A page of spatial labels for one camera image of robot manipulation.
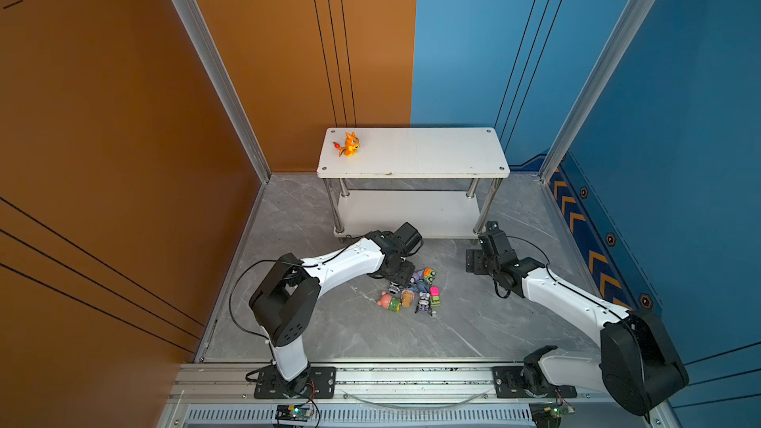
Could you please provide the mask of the purple bat toy figure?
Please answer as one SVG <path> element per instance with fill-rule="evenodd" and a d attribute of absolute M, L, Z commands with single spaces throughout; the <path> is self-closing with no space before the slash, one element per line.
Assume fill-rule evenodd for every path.
<path fill-rule="evenodd" d="M 428 283 L 428 280 L 426 279 L 424 269 L 422 271 L 416 271 L 412 275 L 410 279 L 410 285 L 414 287 L 418 292 L 430 291 L 430 284 Z"/>

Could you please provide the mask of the orange fox toy figure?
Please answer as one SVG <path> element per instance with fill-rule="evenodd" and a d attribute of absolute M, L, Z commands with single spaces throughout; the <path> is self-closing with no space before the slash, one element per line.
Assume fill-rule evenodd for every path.
<path fill-rule="evenodd" d="M 334 142 L 333 146 L 337 150 L 338 156 L 340 158 L 352 158 L 359 152 L 361 144 L 360 139 L 356 133 L 352 132 L 345 134 L 345 140 L 343 144 Z"/>

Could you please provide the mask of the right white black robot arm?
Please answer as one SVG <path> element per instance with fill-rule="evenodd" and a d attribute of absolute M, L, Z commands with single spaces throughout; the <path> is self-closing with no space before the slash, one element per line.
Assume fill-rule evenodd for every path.
<path fill-rule="evenodd" d="M 467 253 L 469 273 L 490 277 L 502 299 L 515 295 L 554 312 L 597 346 L 594 353 L 555 345 L 535 350 L 524 358 L 520 375 L 527 392 L 546 396 L 560 386 L 587 388 L 645 416 L 689 386 L 686 367 L 656 312 L 611 303 L 568 283 L 547 262 L 520 258 L 511 236 L 495 221 L 487 223 L 479 243 L 480 249 Z"/>

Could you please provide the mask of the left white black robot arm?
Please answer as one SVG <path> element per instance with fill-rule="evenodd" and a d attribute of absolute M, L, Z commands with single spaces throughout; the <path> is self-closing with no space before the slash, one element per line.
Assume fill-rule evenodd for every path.
<path fill-rule="evenodd" d="M 249 299 L 248 305 L 265 331 L 280 382 L 301 380 L 309 362 L 302 334 L 320 297 L 363 275 L 402 287 L 414 273 L 409 260 L 423 245 L 421 234 L 404 223 L 396 231 L 372 231 L 336 252 L 307 259 L 285 254 Z"/>

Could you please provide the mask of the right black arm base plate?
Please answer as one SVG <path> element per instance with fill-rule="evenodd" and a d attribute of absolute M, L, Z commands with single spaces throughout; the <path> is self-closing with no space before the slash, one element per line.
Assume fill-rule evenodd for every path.
<path fill-rule="evenodd" d="M 498 398 L 575 398 L 574 386 L 550 384 L 538 369 L 524 366 L 497 366 L 491 369 Z"/>

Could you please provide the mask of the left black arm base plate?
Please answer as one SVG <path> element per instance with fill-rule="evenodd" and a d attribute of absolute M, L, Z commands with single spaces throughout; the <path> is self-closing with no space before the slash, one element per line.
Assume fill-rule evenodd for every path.
<path fill-rule="evenodd" d="M 293 380 L 285 380 L 274 365 L 256 372 L 254 398 L 333 398 L 336 384 L 335 367 L 308 367 Z"/>

